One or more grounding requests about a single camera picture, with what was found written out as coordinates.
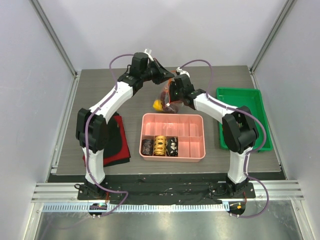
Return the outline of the dark patterned tape roll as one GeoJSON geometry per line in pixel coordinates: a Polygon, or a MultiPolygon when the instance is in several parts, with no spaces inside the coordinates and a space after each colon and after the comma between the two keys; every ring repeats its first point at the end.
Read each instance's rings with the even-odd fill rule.
{"type": "Polygon", "coordinates": [[[154,150],[154,140],[153,139],[143,139],[141,142],[141,153],[144,156],[152,156],[154,150]]]}

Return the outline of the red cloth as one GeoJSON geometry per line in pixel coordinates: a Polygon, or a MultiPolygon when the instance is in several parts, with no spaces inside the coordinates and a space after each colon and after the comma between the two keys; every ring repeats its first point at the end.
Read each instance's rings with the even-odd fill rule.
{"type": "Polygon", "coordinates": [[[103,149],[103,166],[110,167],[128,163],[131,154],[122,117],[115,112],[108,124],[104,123],[102,127],[107,130],[102,132],[102,136],[106,137],[103,149]]]}

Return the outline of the gold patterned tape roll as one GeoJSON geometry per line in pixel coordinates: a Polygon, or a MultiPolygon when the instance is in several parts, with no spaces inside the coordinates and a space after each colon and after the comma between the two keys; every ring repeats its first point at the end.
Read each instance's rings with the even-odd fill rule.
{"type": "Polygon", "coordinates": [[[167,138],[164,135],[158,135],[154,138],[153,155],[165,156],[166,155],[167,138]]]}

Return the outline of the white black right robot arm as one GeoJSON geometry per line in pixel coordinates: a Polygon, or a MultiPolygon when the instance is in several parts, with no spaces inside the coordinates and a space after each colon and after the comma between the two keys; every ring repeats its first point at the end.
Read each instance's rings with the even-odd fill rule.
{"type": "Polygon", "coordinates": [[[203,112],[223,128],[224,142],[230,150],[229,170],[227,173],[226,193],[233,198],[244,191],[248,177],[247,163],[259,132],[250,109],[246,106],[235,107],[209,96],[202,89],[195,89],[186,73],[174,77],[169,88],[170,96],[191,109],[203,112]]]}

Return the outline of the clear zip bag orange seal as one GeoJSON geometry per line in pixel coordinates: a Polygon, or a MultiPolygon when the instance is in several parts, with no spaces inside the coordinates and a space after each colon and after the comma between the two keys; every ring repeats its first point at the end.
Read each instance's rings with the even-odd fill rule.
{"type": "Polygon", "coordinates": [[[178,100],[174,93],[175,82],[172,78],[162,87],[160,94],[153,102],[153,109],[157,112],[166,114],[177,114],[180,108],[184,105],[178,100]]]}

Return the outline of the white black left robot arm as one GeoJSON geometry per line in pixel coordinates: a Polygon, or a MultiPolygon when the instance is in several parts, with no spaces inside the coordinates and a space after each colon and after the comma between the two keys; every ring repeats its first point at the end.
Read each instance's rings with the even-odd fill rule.
{"type": "Polygon", "coordinates": [[[98,103],[89,109],[81,108],[77,114],[75,137],[82,147],[85,159],[85,179],[92,185],[89,194],[100,200],[107,192],[103,153],[108,141],[108,123],[114,113],[126,101],[132,98],[145,82],[152,81],[160,85],[174,77],[174,74],[165,69],[157,59],[148,52],[122,54],[111,62],[122,57],[132,57],[127,70],[116,77],[114,87],[98,103]]]}

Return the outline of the yellow fake fruit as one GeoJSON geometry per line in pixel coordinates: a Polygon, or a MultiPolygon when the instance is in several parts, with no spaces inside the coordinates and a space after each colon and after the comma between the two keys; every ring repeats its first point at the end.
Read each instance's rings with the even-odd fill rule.
{"type": "Polygon", "coordinates": [[[154,108],[154,110],[156,110],[157,112],[164,112],[164,106],[163,106],[163,102],[160,99],[156,99],[153,102],[152,107],[154,108]]]}

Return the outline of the pink divided organizer tray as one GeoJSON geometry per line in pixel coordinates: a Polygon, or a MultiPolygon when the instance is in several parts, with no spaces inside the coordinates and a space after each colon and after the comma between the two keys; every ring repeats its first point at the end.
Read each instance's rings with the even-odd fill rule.
{"type": "Polygon", "coordinates": [[[146,161],[198,163],[206,156],[204,121],[198,114],[146,113],[142,117],[139,154],[146,161]],[[177,156],[155,155],[153,143],[158,136],[177,138],[177,156]],[[143,154],[145,142],[150,153],[143,154]]]}

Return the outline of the black white patterned tape roll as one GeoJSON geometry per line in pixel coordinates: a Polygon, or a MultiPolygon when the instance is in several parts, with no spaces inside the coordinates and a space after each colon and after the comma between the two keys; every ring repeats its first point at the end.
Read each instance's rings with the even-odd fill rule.
{"type": "Polygon", "coordinates": [[[177,137],[170,137],[166,140],[166,155],[177,157],[179,152],[179,141],[177,137]]]}

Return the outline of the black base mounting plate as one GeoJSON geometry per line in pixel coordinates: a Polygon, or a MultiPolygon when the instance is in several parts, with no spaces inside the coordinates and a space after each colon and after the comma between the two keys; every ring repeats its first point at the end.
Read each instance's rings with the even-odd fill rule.
{"type": "Polygon", "coordinates": [[[85,184],[75,184],[74,188],[78,190],[78,200],[111,200],[120,201],[126,196],[133,201],[136,199],[141,202],[145,199],[147,202],[154,202],[157,199],[169,197],[187,197],[191,196],[194,200],[197,196],[209,197],[212,199],[254,199],[256,193],[252,183],[248,183],[244,189],[232,193],[227,188],[225,182],[144,182],[144,183],[112,183],[106,188],[107,192],[101,188],[94,188],[85,184]]]}

